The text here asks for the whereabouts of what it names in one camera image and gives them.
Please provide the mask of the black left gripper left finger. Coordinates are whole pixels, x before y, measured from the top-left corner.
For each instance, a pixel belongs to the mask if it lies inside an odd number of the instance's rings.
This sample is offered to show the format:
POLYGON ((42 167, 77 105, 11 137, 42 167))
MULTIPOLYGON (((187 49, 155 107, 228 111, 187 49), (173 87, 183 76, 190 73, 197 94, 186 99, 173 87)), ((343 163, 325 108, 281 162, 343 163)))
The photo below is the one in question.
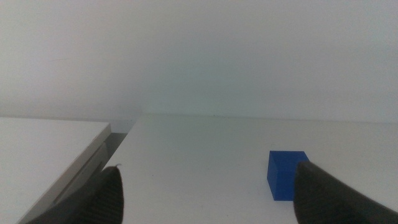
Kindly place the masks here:
POLYGON ((30 224, 121 224, 124 193, 118 167, 107 167, 30 224))

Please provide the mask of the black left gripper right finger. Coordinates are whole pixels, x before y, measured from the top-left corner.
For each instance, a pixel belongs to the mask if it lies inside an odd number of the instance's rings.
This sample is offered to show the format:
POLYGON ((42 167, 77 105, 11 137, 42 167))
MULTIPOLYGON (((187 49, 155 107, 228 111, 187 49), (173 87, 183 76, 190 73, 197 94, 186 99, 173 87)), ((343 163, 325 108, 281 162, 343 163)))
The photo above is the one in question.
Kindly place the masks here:
POLYGON ((294 179, 299 223, 397 223, 397 212, 370 199, 310 161, 299 162, 294 179))

